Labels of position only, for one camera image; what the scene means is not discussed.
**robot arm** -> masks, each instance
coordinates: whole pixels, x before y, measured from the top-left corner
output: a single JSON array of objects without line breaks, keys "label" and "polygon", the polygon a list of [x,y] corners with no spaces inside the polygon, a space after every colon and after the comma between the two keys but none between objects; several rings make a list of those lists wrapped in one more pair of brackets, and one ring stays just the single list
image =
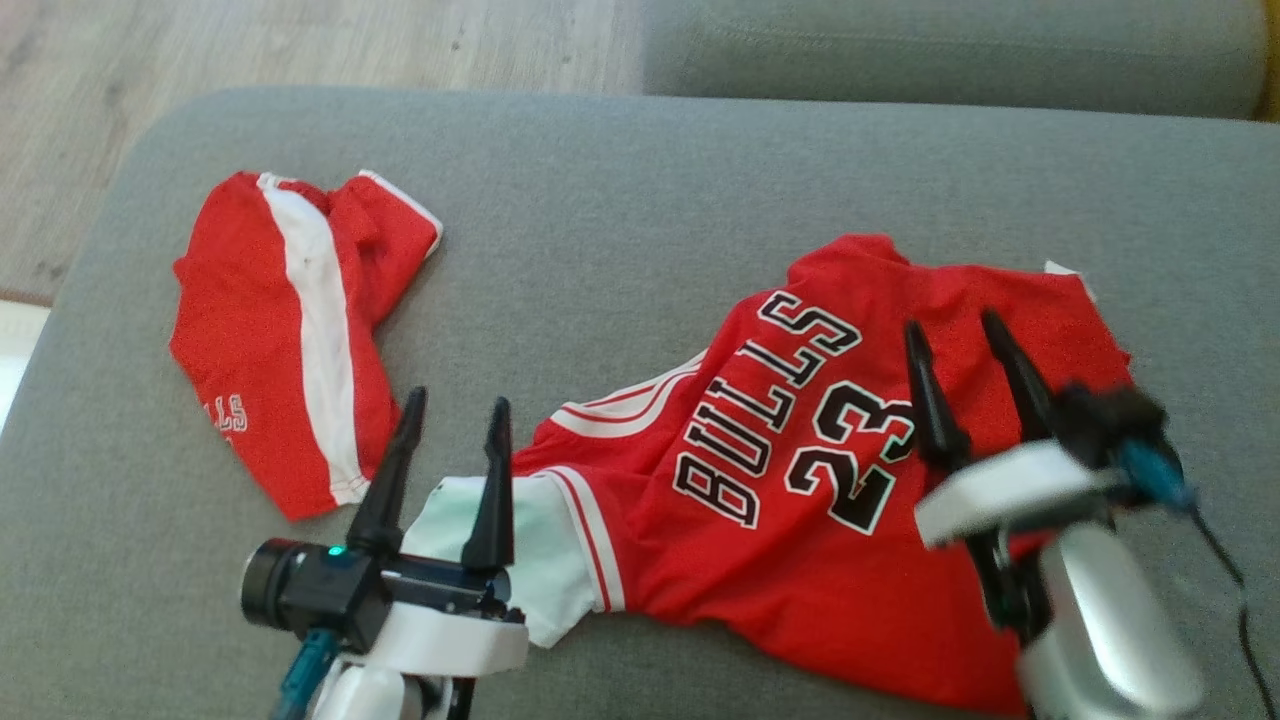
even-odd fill
[{"label": "robot arm", "polygon": [[425,409],[426,391],[416,388],[346,546],[276,538],[250,559],[244,618],[303,641],[273,719],[301,720],[314,706],[314,720],[466,720],[476,678],[525,664],[525,618],[507,606],[509,407],[503,398],[494,407],[489,474],[461,562],[399,552],[397,523]]},{"label": "robot arm", "polygon": [[[980,461],[969,456],[923,331],[906,329],[919,451],[945,475],[916,505],[922,539],[966,544],[992,624],[1019,638],[1018,676],[1036,717],[1189,716],[1204,680],[1111,524],[1114,507],[1193,502],[1164,413],[1133,388],[1053,396],[998,315],[984,313],[983,327],[1023,443]],[[1055,539],[1010,556],[1011,537],[1046,529]]]}]

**jersey armhole trim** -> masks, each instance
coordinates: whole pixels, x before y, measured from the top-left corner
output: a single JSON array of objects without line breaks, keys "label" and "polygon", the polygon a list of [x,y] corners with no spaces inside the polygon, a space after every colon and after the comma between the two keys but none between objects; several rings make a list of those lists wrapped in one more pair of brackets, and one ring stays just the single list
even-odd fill
[{"label": "jersey armhole trim", "polygon": [[618,559],[609,542],[609,532],[604,525],[604,515],[595,502],[591,487],[577,470],[566,466],[547,468],[544,473],[557,480],[557,487],[564,495],[564,503],[573,519],[573,528],[582,542],[582,552],[590,560],[588,570],[595,580],[596,612],[622,612],[626,610],[626,597],[622,592],[622,575],[618,571]]},{"label": "jersey armhole trim", "polygon": [[440,247],[440,241],[444,240],[444,223],[440,222],[430,210],[422,206],[421,202],[413,200],[407,192],[396,187],[383,176],[372,170],[360,170],[357,177],[367,178],[374,182],[378,187],[387,191],[392,197],[399,200],[406,208],[413,210],[422,217],[426,222],[435,227],[435,240],[431,241],[431,246],[426,249],[426,258],[430,258]]},{"label": "jersey armhole trim", "polygon": [[698,374],[705,355],[704,350],[677,368],[599,400],[566,402],[552,414],[550,421],[588,438],[622,438],[644,432],[662,415],[676,386]]}]

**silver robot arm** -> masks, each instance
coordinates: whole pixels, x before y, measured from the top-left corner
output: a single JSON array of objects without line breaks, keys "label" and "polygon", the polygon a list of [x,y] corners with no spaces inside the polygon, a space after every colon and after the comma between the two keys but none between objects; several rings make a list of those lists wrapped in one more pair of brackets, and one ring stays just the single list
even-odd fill
[{"label": "silver robot arm", "polygon": [[[1190,716],[1203,702],[1204,679],[1111,524],[1116,507],[1193,502],[1164,442],[1162,413],[1132,388],[1053,397],[993,311],[983,325],[1005,366],[1024,443],[969,457],[969,437],[933,374],[924,333],[909,324],[918,450],[945,475],[915,507],[920,538],[931,547],[968,547],[992,624],[1018,634],[1018,678],[1034,717]],[[1134,477],[1142,473],[1155,477]],[[1027,557],[1010,556],[1011,537],[1042,530],[1055,539]]]}]

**white stripe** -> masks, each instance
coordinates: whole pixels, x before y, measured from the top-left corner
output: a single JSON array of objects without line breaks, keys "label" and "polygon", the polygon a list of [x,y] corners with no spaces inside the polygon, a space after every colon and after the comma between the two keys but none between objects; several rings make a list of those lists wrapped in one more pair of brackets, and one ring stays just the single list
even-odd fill
[{"label": "white stripe", "polygon": [[604,583],[600,582],[600,575],[595,571],[595,561],[591,559],[591,543],[588,541],[588,537],[590,537],[589,530],[586,529],[586,525],[582,524],[582,516],[577,514],[577,503],[573,502],[573,493],[570,492],[567,487],[568,479],[559,473],[549,470],[541,470],[535,473],[532,477],[550,478],[554,480],[552,484],[554,484],[561,496],[563,496],[562,500],[564,502],[564,510],[568,514],[570,521],[573,524],[573,536],[577,538],[577,543],[581,547],[582,561],[586,566],[586,574],[590,578],[593,600],[591,612],[604,612],[604,597],[600,594],[600,588],[604,587]]},{"label": "white stripe", "polygon": [[302,396],[316,446],[329,464],[334,502],[358,502],[369,480],[356,454],[356,384],[342,268],[325,217],[280,178],[264,173],[257,186],[284,237],[284,273],[302,309]]},{"label": "white stripe", "polygon": [[552,415],[550,420],[581,437],[620,438],[636,434],[662,415],[680,380],[698,374],[704,355],[707,355],[705,350],[678,368],[643,383],[625,387],[600,400],[585,404],[566,402]]},{"label": "white stripe", "polygon": [[393,196],[396,196],[397,200],[399,200],[404,205],[408,205],[411,210],[413,210],[419,215],[422,215],[424,218],[426,218],[429,223],[435,225],[435,241],[431,242],[431,247],[426,250],[426,256],[430,258],[431,254],[435,252],[435,249],[440,246],[440,240],[444,238],[444,225],[440,223],[440,219],[433,215],[431,211],[424,208],[417,200],[410,197],[407,192],[388,182],[387,178],[384,178],[383,176],[372,170],[360,170],[360,177],[374,181],[378,184],[378,187],[392,193]]},{"label": "white stripe", "polygon": [[[609,530],[604,525],[604,515],[600,512],[600,506],[595,502],[595,496],[591,495],[591,486],[586,483],[577,470],[572,468],[566,468],[563,465],[557,465],[554,468],[547,468],[548,473],[554,474],[561,482],[573,486],[573,491],[577,493],[579,502],[582,503],[582,520],[586,521],[586,528],[579,527],[579,532],[590,533],[591,541],[595,543],[595,556],[600,560],[600,571],[604,573],[604,589],[609,593],[609,606],[613,612],[622,612],[626,610],[626,596],[622,592],[622,574],[618,573],[618,557],[613,553],[613,543],[609,541]],[[564,491],[564,502],[568,503],[570,515],[575,518],[575,524],[577,523],[577,505],[575,505],[572,496],[568,491]],[[586,552],[586,565],[590,573],[595,574],[595,562],[590,556],[590,548],[584,547]],[[596,609],[596,612],[604,610],[603,603]]]}]

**gray sofa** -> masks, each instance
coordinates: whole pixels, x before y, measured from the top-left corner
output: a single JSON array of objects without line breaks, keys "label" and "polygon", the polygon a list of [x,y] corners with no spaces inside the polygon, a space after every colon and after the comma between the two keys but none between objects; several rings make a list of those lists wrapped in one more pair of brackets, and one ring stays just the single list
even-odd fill
[{"label": "gray sofa", "polygon": [[1247,118],[1262,0],[645,0],[652,95]]},{"label": "gray sofa", "polygon": [[[306,127],[306,132],[298,128]],[[1051,110],[416,94],[223,92],[134,147],[0,436],[0,715],[261,717],[296,648],[247,625],[244,557],[291,527],[169,357],[170,264],[241,168],[334,186],[381,172],[445,224],[381,327],[398,395],[433,386],[407,515],[483,468],[492,398],[517,441],[703,347],[740,297],[844,232],[927,264],[1088,273],[1172,415],[1206,514],[1249,575],[1280,685],[1280,128]],[[572,328],[558,332],[556,328]],[[1185,523],[1123,525],[1210,680],[1204,717],[1261,717],[1235,596]],[[838,573],[837,565],[832,566]],[[960,717],[817,678],[714,626],[591,618],[480,683],[475,717]]]}]

